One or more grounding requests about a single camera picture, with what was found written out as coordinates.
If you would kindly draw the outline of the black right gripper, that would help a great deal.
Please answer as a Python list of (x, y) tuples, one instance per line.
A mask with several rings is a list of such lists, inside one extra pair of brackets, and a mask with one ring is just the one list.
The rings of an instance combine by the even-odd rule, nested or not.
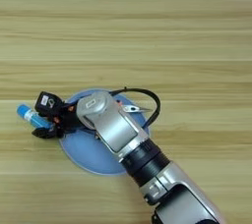
[(54, 124), (52, 128), (36, 128), (32, 134), (40, 139), (62, 138), (66, 133), (72, 133), (84, 125), (77, 117), (77, 104), (65, 104), (57, 110), (52, 110), (48, 120)]

